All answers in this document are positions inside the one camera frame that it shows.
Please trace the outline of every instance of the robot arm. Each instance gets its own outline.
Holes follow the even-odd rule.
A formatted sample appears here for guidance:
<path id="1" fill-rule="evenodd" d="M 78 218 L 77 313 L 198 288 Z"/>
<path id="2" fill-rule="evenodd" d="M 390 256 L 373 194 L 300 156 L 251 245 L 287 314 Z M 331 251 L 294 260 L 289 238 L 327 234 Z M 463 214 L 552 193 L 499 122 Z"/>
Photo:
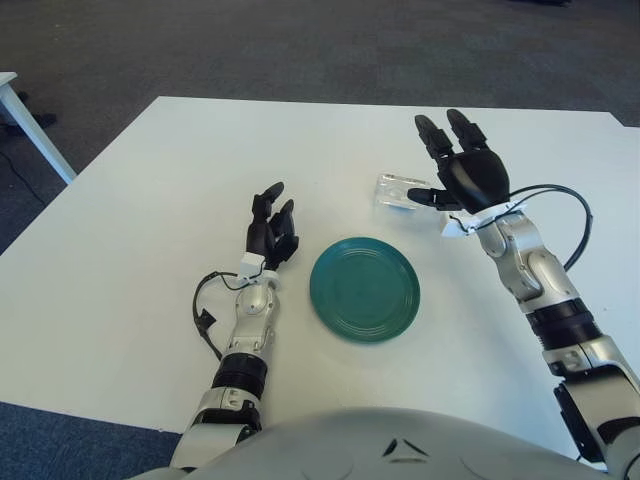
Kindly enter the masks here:
<path id="1" fill-rule="evenodd" d="M 293 200 L 269 220 L 272 204 L 283 189 L 279 182 L 254 196 L 247 251 L 240 263 L 237 285 L 229 287 L 240 291 L 235 302 L 236 325 L 221 354 L 212 386 L 203 395 L 174 452 L 173 468 L 200 467 L 262 429 L 260 400 L 278 311 L 276 290 L 280 282 L 276 269 L 298 247 Z"/>
<path id="2" fill-rule="evenodd" d="M 412 189 L 409 198 L 445 210 L 443 233 L 477 233 L 544 348 L 543 358 L 564 381 L 554 393 L 562 417 L 589 461 L 610 474 L 640 478 L 640 381 L 614 341 L 603 335 L 565 268 L 549 252 L 519 204 L 510 202 L 509 178 L 476 124 L 457 110 L 447 116 L 464 152 L 453 152 L 444 131 L 416 117 L 420 137 L 438 164 L 446 190 Z"/>

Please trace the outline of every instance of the transparent container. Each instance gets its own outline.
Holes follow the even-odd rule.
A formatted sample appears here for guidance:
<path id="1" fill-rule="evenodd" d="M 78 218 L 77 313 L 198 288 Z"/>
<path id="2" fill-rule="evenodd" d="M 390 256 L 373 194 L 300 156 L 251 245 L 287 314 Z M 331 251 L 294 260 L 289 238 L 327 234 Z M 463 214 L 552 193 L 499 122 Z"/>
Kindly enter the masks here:
<path id="1" fill-rule="evenodd" d="M 378 177 L 376 184 L 375 202 L 404 210 L 426 208 L 424 205 L 409 200 L 407 192 L 410 188 L 429 188 L 429 184 L 424 180 L 383 173 Z"/>

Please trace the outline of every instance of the teal plastic plate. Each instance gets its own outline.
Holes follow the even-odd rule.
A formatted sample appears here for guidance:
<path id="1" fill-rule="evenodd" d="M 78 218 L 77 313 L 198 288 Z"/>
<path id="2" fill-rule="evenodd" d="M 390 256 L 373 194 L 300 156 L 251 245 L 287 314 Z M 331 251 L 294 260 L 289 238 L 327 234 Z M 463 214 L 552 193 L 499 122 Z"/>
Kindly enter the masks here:
<path id="1" fill-rule="evenodd" d="M 411 264 L 374 238 L 348 238 L 331 245 L 313 267 L 310 290 L 324 324 L 355 342 L 382 342 L 400 335 L 420 304 L 420 284 Z"/>

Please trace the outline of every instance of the black cable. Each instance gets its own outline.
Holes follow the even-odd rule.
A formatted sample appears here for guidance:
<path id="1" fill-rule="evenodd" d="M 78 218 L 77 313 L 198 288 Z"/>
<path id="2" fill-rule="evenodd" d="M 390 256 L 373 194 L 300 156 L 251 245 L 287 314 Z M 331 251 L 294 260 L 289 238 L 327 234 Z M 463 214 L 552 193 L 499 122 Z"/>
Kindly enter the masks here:
<path id="1" fill-rule="evenodd" d="M 262 264 L 260 265 L 260 271 L 255 275 L 252 275 L 251 277 L 249 277 L 249 280 L 252 280 L 262 275 L 262 272 L 264 271 L 264 263 L 265 262 L 262 262 Z M 209 348 L 213 350 L 213 353 L 215 354 L 218 360 L 222 360 L 222 352 L 213 344 L 213 341 L 211 340 L 211 337 L 209 337 L 209 333 L 207 332 L 207 330 L 209 330 L 209 327 L 211 327 L 211 325 L 213 325 L 216 322 L 216 319 L 213 315 L 211 315 L 207 311 L 206 308 L 203 308 L 202 313 L 198 315 L 198 307 L 197 307 L 198 294 L 200 293 L 200 290 L 202 290 L 202 287 L 204 287 L 207 283 L 209 283 L 211 280 L 217 277 L 220 277 L 225 287 L 227 287 L 229 290 L 232 290 L 232 291 L 242 290 L 243 288 L 246 288 L 249 285 L 251 285 L 251 283 L 247 282 L 244 285 L 241 285 L 239 287 L 232 287 L 227 283 L 227 280 L 225 279 L 225 277 L 237 277 L 237 276 L 238 276 L 237 273 L 232 273 L 232 272 L 217 272 L 217 271 L 211 272 L 210 274 L 203 277 L 202 280 L 200 280 L 200 282 L 198 282 L 196 291 L 193 294 L 193 301 L 191 303 L 191 313 L 193 315 L 193 322 L 196 325 L 196 329 L 198 330 L 198 333 L 200 334 L 202 339 L 207 343 L 207 345 L 209 345 Z"/>
<path id="2" fill-rule="evenodd" d="M 516 207 L 520 206 L 524 201 L 526 201 L 526 200 L 528 200 L 530 198 L 533 198 L 536 195 L 542 195 L 543 193 L 548 193 L 548 192 L 560 192 L 560 193 L 566 193 L 568 195 L 571 195 L 572 197 L 576 198 L 582 204 L 582 207 L 584 208 L 585 225 L 584 225 L 584 232 L 582 234 L 582 239 L 580 240 L 580 243 L 578 244 L 578 246 L 576 247 L 574 252 L 571 254 L 571 256 L 569 257 L 567 262 L 564 264 L 565 271 L 569 271 L 569 269 L 571 267 L 573 267 L 575 265 L 575 263 L 578 261 L 578 259 L 582 256 L 582 254 L 584 253 L 584 251 L 585 251 L 585 249 L 587 247 L 587 244 L 589 243 L 589 238 L 591 236 L 591 227 L 593 225 L 593 214 L 591 213 L 591 207 L 589 207 L 589 204 L 587 203 L 585 198 L 582 195 L 580 195 L 578 192 L 576 192 L 575 190 L 573 190 L 573 189 L 571 189 L 569 187 L 565 187 L 564 185 L 556 185 L 556 184 L 553 184 L 553 183 L 542 183 L 542 184 L 539 184 L 539 185 L 530 185 L 528 187 L 520 188 L 519 190 L 511 192 L 509 194 L 509 196 L 519 195 L 521 193 L 529 192 L 531 190 L 541 190 L 541 191 L 533 193 L 531 195 L 527 195 L 522 200 L 520 200 L 517 203 L 515 203 L 506 212 L 504 212 L 501 215 L 498 215 L 496 218 L 494 218 L 489 223 L 486 223 L 486 224 L 482 225 L 481 227 L 479 227 L 478 230 L 480 230 L 481 228 L 488 227 L 492 223 L 495 223 L 496 220 L 498 220 L 499 218 L 504 217 L 505 215 L 508 215 Z"/>
<path id="3" fill-rule="evenodd" d="M 33 189 L 33 187 L 29 184 L 29 182 L 27 182 L 27 179 L 24 178 L 22 175 L 20 175 L 20 172 L 18 172 L 18 170 L 16 170 L 15 165 L 13 164 L 13 160 L 11 160 L 11 158 L 9 158 L 9 155 L 7 155 L 4 152 L 0 152 L 0 155 L 4 157 L 4 159 L 7 161 L 7 163 L 9 164 L 9 168 L 11 169 L 11 171 L 13 172 L 13 174 L 18 177 L 20 179 L 20 181 L 24 184 L 25 187 L 27 187 L 27 190 L 29 190 L 31 192 L 31 195 L 33 195 L 33 197 L 38 201 L 38 203 L 40 203 L 43 207 L 46 207 L 47 204 L 45 203 L 44 200 L 42 200 L 42 197 L 40 197 L 40 195 L 38 195 L 36 193 L 36 191 Z"/>

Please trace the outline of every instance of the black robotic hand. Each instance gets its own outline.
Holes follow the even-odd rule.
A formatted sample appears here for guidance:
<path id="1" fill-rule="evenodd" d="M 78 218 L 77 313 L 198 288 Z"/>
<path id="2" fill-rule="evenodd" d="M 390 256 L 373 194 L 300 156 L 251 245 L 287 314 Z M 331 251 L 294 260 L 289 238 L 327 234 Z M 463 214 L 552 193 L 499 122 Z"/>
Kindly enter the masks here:
<path id="1" fill-rule="evenodd" d="M 477 124 L 458 110 L 448 110 L 451 129 L 463 152 L 454 153 L 451 140 L 424 115 L 415 117 L 420 138 L 438 164 L 438 177 L 446 190 L 412 188 L 408 197 L 438 210 L 461 210 L 473 214 L 509 201 L 509 176 L 486 144 Z"/>
<path id="2" fill-rule="evenodd" d="M 247 252 L 262 255 L 265 270 L 276 270 L 280 262 L 289 260 L 298 248 L 293 226 L 293 200 L 287 200 L 269 220 L 273 202 L 283 190 L 284 184 L 278 182 L 253 197 L 253 222 L 247 231 Z"/>

